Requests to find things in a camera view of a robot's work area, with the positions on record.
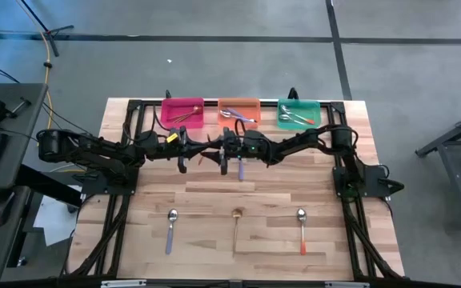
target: spoon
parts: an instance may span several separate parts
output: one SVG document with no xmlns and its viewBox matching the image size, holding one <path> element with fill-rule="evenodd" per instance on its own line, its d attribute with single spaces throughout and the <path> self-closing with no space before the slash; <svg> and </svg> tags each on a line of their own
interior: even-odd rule
<svg viewBox="0 0 461 288">
<path fill-rule="evenodd" d="M 300 122 L 300 121 L 298 121 L 298 120 L 294 120 L 293 118 L 289 117 L 288 114 L 280 114 L 280 115 L 279 115 L 279 119 L 280 119 L 280 120 L 285 120 L 285 121 L 296 122 L 296 123 L 301 124 L 301 125 L 306 125 L 306 123 L 304 123 L 304 122 Z"/>
<path fill-rule="evenodd" d="M 244 122 L 257 122 L 257 121 L 255 121 L 254 119 L 239 117 L 239 116 L 236 116 L 236 115 L 232 114 L 231 112 L 225 111 L 225 110 L 220 110 L 220 114 L 221 114 L 223 117 L 225 117 L 225 118 L 236 118 L 236 119 L 241 119 L 241 120 L 244 121 Z"/>
<path fill-rule="evenodd" d="M 191 112 L 186 113 L 186 114 L 181 114 L 181 115 L 174 116 L 172 118 L 169 118 L 167 121 L 172 121 L 172 120 L 175 119 L 176 122 L 181 122 L 181 121 L 183 121 L 184 119 L 190 117 L 193 114 L 200 114 L 200 113 L 202 113 L 202 107 L 199 106 L 199 105 L 195 105 L 195 106 L 193 106 L 193 110 Z"/>
<path fill-rule="evenodd" d="M 289 114 L 289 115 L 296 116 L 296 117 L 302 119 L 303 121 L 305 121 L 305 122 L 307 122 L 307 123 L 309 123 L 309 124 L 312 124 L 312 125 L 315 124 L 314 120 L 312 120 L 312 119 L 307 119 L 307 118 L 305 118 L 305 117 L 302 117 L 302 116 L 300 116 L 300 115 L 297 115 L 297 114 L 291 112 L 289 109 L 287 109 L 287 107 L 286 107 L 285 105 L 281 105 L 281 106 L 280 106 L 280 109 L 282 109 L 282 111 L 283 111 L 285 114 Z"/>
<path fill-rule="evenodd" d="M 168 221 L 170 221 L 170 226 L 168 227 L 168 236 L 166 240 L 166 255 L 170 255 L 172 252 L 172 240 L 174 237 L 174 222 L 177 220 L 177 210 L 172 209 L 168 212 Z"/>
<path fill-rule="evenodd" d="M 307 214 L 305 213 L 304 209 L 300 208 L 296 212 L 296 217 L 302 223 L 302 246 L 300 247 L 301 248 L 300 249 L 300 254 L 305 255 L 305 253 L 307 251 L 306 251 L 306 248 L 305 248 L 305 231 L 304 231 L 304 228 L 305 228 L 305 221 L 307 220 Z"/>
<path fill-rule="evenodd" d="M 234 254 L 236 254 L 236 242 L 238 241 L 238 220 L 243 216 L 243 212 L 240 209 L 232 210 L 232 217 L 236 219 L 236 223 L 234 225 L 234 243 L 232 244 L 232 258 Z"/>
</svg>

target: plastic tray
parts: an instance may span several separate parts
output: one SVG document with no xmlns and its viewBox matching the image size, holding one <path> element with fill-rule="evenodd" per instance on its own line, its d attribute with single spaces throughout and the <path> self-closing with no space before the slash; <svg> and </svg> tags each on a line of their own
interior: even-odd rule
<svg viewBox="0 0 461 288">
<path fill-rule="evenodd" d="M 221 127 L 234 129 L 236 118 L 225 118 L 220 114 L 221 110 L 231 108 L 241 115 L 257 122 L 244 122 L 246 128 L 257 128 L 261 122 L 261 102 L 257 98 L 221 98 L 218 99 L 218 124 Z"/>
<path fill-rule="evenodd" d="M 184 121 L 174 123 L 173 117 L 193 111 L 194 106 L 202 107 L 202 111 L 191 115 Z M 168 98 L 161 102 L 161 123 L 168 129 L 179 128 L 202 128 L 204 126 L 204 99 L 203 98 Z"/>
<path fill-rule="evenodd" d="M 305 123 L 299 124 L 290 120 L 280 120 L 280 115 L 284 114 L 281 110 L 281 106 L 285 105 L 290 112 L 300 115 L 304 118 L 314 120 L 314 124 L 309 124 L 302 119 L 291 115 L 291 117 L 299 122 Z M 321 110 L 319 108 L 319 102 L 317 101 L 303 101 L 303 100 L 291 100 L 291 99 L 279 99 L 277 105 L 277 125 L 280 129 L 285 130 L 305 130 L 308 128 L 317 128 L 321 124 Z"/>
</svg>

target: spoon with orange handle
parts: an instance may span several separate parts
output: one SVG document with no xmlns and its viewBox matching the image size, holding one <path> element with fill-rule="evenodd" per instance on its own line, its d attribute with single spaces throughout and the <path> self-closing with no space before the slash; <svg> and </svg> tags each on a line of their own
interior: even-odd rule
<svg viewBox="0 0 461 288">
<path fill-rule="evenodd" d="M 281 105 L 281 106 L 280 106 L 280 109 L 281 109 L 285 114 L 298 117 L 298 118 L 302 119 L 303 121 L 305 121 L 305 122 L 307 122 L 307 123 L 309 123 L 309 124 L 312 124 L 312 125 L 315 124 L 315 121 L 314 121 L 314 120 L 308 119 L 308 118 L 305 118 L 305 117 L 302 117 L 302 116 L 300 116 L 300 115 L 298 115 L 298 114 L 295 114 L 295 113 L 291 112 L 289 109 L 287 109 L 287 107 L 286 107 L 285 105 Z"/>
<path fill-rule="evenodd" d="M 307 249 L 305 248 L 305 221 L 307 220 L 307 214 L 305 210 L 300 208 L 296 212 L 296 217 L 302 223 L 302 246 L 300 247 L 300 254 L 305 255 Z"/>
</svg>

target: utensil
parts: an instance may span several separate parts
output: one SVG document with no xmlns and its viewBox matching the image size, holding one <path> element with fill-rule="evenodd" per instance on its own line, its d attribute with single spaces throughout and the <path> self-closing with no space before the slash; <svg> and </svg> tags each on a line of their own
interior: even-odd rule
<svg viewBox="0 0 461 288">
<path fill-rule="evenodd" d="M 312 119 L 307 119 L 307 118 L 305 118 L 305 117 L 302 117 L 302 116 L 300 116 L 300 115 L 298 115 L 298 114 L 295 114 L 295 113 L 291 112 L 289 109 L 287 109 L 287 107 L 286 107 L 285 105 L 281 105 L 281 106 L 280 106 L 280 109 L 281 109 L 285 114 L 296 116 L 296 117 L 302 119 L 303 121 L 305 121 L 305 122 L 307 122 L 307 123 L 309 123 L 309 124 L 312 124 L 312 125 L 315 124 L 314 120 L 312 120 Z"/>
<path fill-rule="evenodd" d="M 234 225 L 234 243 L 232 244 L 232 258 L 236 254 L 236 242 L 238 241 L 238 220 L 243 216 L 243 211 L 241 209 L 234 209 L 232 210 L 232 217 L 236 219 L 236 223 Z"/>
<path fill-rule="evenodd" d="M 184 121 L 186 118 L 190 117 L 193 114 L 200 114 L 200 113 L 202 113 L 202 107 L 199 106 L 199 105 L 195 105 L 195 106 L 193 106 L 193 110 L 191 112 L 174 116 L 172 118 L 169 118 L 167 121 L 174 120 L 174 122 L 177 122 L 179 119 L 182 119 L 182 120 L 179 121 L 179 122 L 181 122 L 181 121 Z"/>
<path fill-rule="evenodd" d="M 220 110 L 220 114 L 225 118 L 236 118 L 242 120 L 243 122 L 257 122 L 254 119 L 236 116 L 227 110 Z"/>
<path fill-rule="evenodd" d="M 243 117 L 243 118 L 246 118 L 243 114 L 239 113 L 238 111 L 232 109 L 232 108 L 226 108 L 225 110 L 231 112 L 232 114 L 238 116 L 238 117 Z"/>
<path fill-rule="evenodd" d="M 305 255 L 306 248 L 305 248 L 305 221 L 307 220 L 307 213 L 305 210 L 300 208 L 296 212 L 296 218 L 302 223 L 302 246 L 300 247 L 300 254 Z"/>
<path fill-rule="evenodd" d="M 168 212 L 168 221 L 170 221 L 170 226 L 168 227 L 168 236 L 166 237 L 166 255 L 170 255 L 172 252 L 172 241 L 174 238 L 174 222 L 177 220 L 178 214 L 176 209 L 170 210 Z"/>
<path fill-rule="evenodd" d="M 243 167 L 243 160 L 239 157 L 238 179 L 243 181 L 245 179 L 245 167 Z"/>
<path fill-rule="evenodd" d="M 296 122 L 296 123 L 301 124 L 301 125 L 307 125 L 307 124 L 304 123 L 304 122 L 301 122 L 301 121 L 298 121 L 298 120 L 294 120 L 294 119 L 291 118 L 288 114 L 280 114 L 280 115 L 279 115 L 279 119 L 280 119 L 280 120 L 286 120 L 286 121 Z"/>
</svg>

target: wooden tabletop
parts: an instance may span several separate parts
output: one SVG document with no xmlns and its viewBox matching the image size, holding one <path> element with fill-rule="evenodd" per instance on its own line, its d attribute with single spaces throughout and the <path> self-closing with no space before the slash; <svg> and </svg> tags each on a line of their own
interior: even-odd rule
<svg viewBox="0 0 461 288">
<path fill-rule="evenodd" d="M 128 100 L 108 99 L 100 131 L 105 139 L 120 141 Z M 366 164 L 377 164 L 365 102 L 344 103 L 348 125 L 359 132 L 359 157 Z M 259 130 L 274 141 L 294 134 L 277 127 L 275 108 L 263 108 L 261 118 Z M 151 120 L 151 109 L 147 108 L 143 130 L 150 129 Z M 207 134 L 216 138 L 222 133 L 216 107 L 205 108 L 204 121 L 202 129 L 188 130 L 190 138 L 205 142 Z M 327 115 L 322 112 L 322 125 L 326 123 Z M 156 130 L 165 134 L 158 126 Z M 323 139 L 329 143 L 330 135 Z M 268 169 L 262 162 L 247 159 L 243 182 L 238 180 L 236 161 L 229 163 L 228 174 L 222 176 L 219 167 L 208 159 L 199 165 L 200 157 L 186 164 L 186 174 L 178 172 L 175 159 L 147 161 L 140 170 L 127 216 L 120 278 L 352 279 L 343 209 L 335 197 L 331 176 L 333 157 L 318 150 L 304 150 Z M 68 270 L 77 268 L 100 239 L 108 198 L 95 196 L 83 207 Z M 300 207 L 307 212 L 305 256 L 299 252 L 301 229 L 295 217 Z M 172 208 L 179 216 L 174 225 L 172 253 L 165 255 L 169 226 L 166 215 Z M 234 208 L 241 208 L 243 217 L 239 220 L 236 255 L 232 257 Z M 364 198 L 364 208 L 371 241 L 391 267 L 403 274 L 386 204 L 376 198 Z M 113 242 L 106 263 L 110 262 L 112 246 Z M 358 244 L 358 248 L 366 273 L 362 245 Z"/>
</svg>

